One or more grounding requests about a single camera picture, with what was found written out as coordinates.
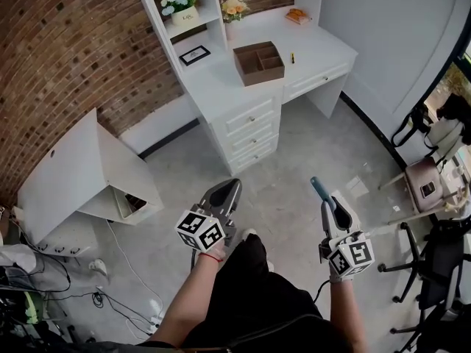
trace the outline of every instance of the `gray floor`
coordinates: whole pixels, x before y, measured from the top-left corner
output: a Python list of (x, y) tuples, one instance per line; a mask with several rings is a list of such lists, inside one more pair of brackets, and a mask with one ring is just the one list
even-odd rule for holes
[[(229, 174), (200, 126), (146, 161), (165, 209), (138, 227), (114, 224), (113, 228), (134, 269), (160, 295), (165, 309), (190, 265), (190, 250), (179, 242), (174, 224), (184, 209)], [(329, 270), (319, 264), (317, 245), (323, 239), (320, 200), (309, 179), (318, 176), (328, 190), (339, 191), (371, 234), (375, 250), (376, 264), (354, 281), (374, 353), (399, 348), (409, 334), (390, 335), (389, 329), (410, 326), (418, 320), (414, 297), (419, 293), (419, 282), (403, 304), (393, 304), (391, 298), (400, 294), (408, 272), (380, 274), (376, 270), (378, 263), (401, 263), (410, 255), (404, 232), (386, 226), (388, 220), (411, 212), (405, 184), (398, 182), (378, 191), (381, 182), (399, 172), (387, 150), (342, 100), (329, 120), (301, 97), (283, 106), (278, 150), (239, 175), (243, 193), (233, 215), (237, 227), (257, 229), (277, 273), (315, 296)], [(412, 224), (418, 238), (425, 234), (428, 224), (427, 219)], [(98, 274), (91, 276), (85, 259), (81, 267), (72, 261), (74, 284), (66, 295), (93, 291), (93, 286), (99, 285), (146, 316), (156, 315), (152, 304), (159, 305), (160, 301), (133, 276), (107, 226), (97, 226), (102, 247), (99, 256), (108, 265), (109, 280)], [(108, 306), (96, 309), (89, 297), (61, 302), (82, 336), (93, 333), (98, 340), (139, 342), (120, 315)], [(325, 318), (329, 317), (329, 303), (326, 287), (317, 302)]]

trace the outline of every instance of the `white desk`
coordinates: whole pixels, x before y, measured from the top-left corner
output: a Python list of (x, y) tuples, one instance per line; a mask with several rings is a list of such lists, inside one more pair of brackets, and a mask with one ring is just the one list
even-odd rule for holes
[[(286, 19), (288, 9), (245, 18), (237, 23), (227, 51), (210, 46), (212, 63), (183, 74), (200, 120), (231, 174), (276, 150), (282, 103), (306, 94), (329, 118), (353, 67), (356, 51), (314, 23), (300, 26)], [(206, 35), (195, 35), (194, 42), (207, 40)], [(232, 49), (269, 40), (283, 59), (284, 78), (245, 87)]]

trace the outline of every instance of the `black pants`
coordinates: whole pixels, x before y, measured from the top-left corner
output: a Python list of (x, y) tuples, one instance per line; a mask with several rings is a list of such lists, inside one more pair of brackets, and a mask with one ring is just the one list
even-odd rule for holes
[(269, 272), (265, 246), (251, 234), (217, 274), (206, 320), (257, 319), (275, 324), (306, 313), (320, 316), (311, 295)]

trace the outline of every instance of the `white shelf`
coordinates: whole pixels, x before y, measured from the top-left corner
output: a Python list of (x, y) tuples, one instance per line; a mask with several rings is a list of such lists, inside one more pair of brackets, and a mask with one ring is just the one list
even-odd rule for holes
[(197, 9), (199, 13), (199, 20), (195, 20), (194, 23), (190, 26), (176, 26), (171, 20), (167, 20), (163, 23), (169, 38), (174, 38), (177, 35), (183, 34), (184, 32), (194, 29), (197, 26), (201, 26), (207, 24), (208, 22), (219, 19), (219, 13), (214, 10), (210, 10), (206, 7), (198, 7)]
[(210, 67), (212, 64), (221, 61), (221, 59), (226, 56), (226, 51), (210, 37), (208, 30), (200, 32), (196, 35), (192, 35), (189, 38), (175, 43), (174, 50), (179, 57), (198, 46), (205, 47), (210, 52), (210, 54), (207, 57), (203, 57), (201, 60), (198, 60), (197, 62), (188, 66), (179, 59), (180, 65), (185, 74), (191, 73), (201, 68)]

